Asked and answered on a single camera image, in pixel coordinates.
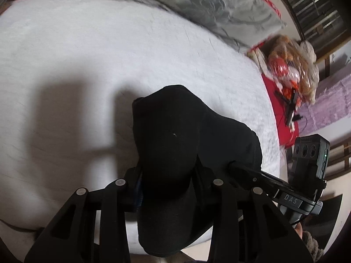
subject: plastic bag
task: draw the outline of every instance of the plastic bag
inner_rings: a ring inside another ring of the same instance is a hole
[[[301,47],[301,50],[306,54],[306,56],[308,56],[309,59],[313,63],[315,63],[317,60],[317,56],[315,55],[315,50],[313,49],[313,46],[308,41],[303,41],[300,44],[300,47]],[[314,84],[318,85],[318,83],[319,83],[319,69],[318,69],[317,65],[315,65],[315,72],[316,72],[316,74],[312,75],[311,78],[312,78],[312,82]],[[316,88],[312,92],[305,95],[305,100],[308,101],[312,105],[315,104],[315,92],[317,90],[317,85],[316,85]]]
[[[314,104],[313,92],[318,86],[319,73],[308,54],[297,42],[290,40],[287,36],[281,36],[269,55],[269,59],[276,58],[282,58],[287,65],[298,70],[300,73],[298,90],[309,103]]]
[[[270,57],[268,59],[268,66],[271,69],[273,75],[278,79],[284,77],[289,72],[289,66],[281,57]]]
[[[263,54],[263,52],[259,48],[256,48],[249,51],[246,55],[248,58],[250,58],[252,61],[256,63],[261,73],[263,73],[269,80],[275,82],[275,84],[277,85],[277,88],[281,92],[283,86],[278,80],[278,78],[275,75],[273,75],[270,70],[268,70],[268,67],[266,64],[266,57]]]
[[[291,89],[291,88],[298,89],[299,88],[300,73],[293,66],[289,66],[287,74],[282,76],[279,79],[283,83],[283,85],[289,89]]]

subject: purple fabric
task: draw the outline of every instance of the purple fabric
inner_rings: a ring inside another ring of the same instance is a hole
[[[299,123],[300,135],[307,135],[351,115],[351,64],[318,85],[315,104],[304,103],[298,113],[307,119]]]

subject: bed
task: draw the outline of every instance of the bed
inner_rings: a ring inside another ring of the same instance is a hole
[[[14,226],[46,226],[77,188],[104,188],[135,166],[132,101],[172,84],[254,130],[262,170],[279,176],[257,66],[178,15],[129,1],[17,0],[0,16],[0,68],[0,219]],[[130,216],[127,236],[144,253]]]

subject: metal pin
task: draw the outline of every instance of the metal pin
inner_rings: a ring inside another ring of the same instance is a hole
[[[255,187],[252,190],[257,195],[261,195],[263,193],[263,190],[260,187]]]
[[[84,195],[85,193],[86,193],[86,189],[84,189],[84,188],[79,188],[78,190],[77,190],[77,195],[79,195],[79,196],[81,196],[81,195]]]
[[[276,194],[274,195],[273,198],[275,198],[278,195],[279,191],[280,191],[280,189],[277,190],[277,192],[276,192]]]
[[[124,180],[124,179],[117,179],[115,184],[117,186],[124,186],[126,184],[126,180]]]
[[[213,183],[216,185],[216,186],[222,186],[224,184],[223,180],[222,179],[214,179],[213,180]]]

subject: gray pillow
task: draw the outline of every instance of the gray pillow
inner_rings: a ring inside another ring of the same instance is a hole
[[[239,52],[246,52],[285,26],[263,0],[135,1],[169,8],[206,27]]]

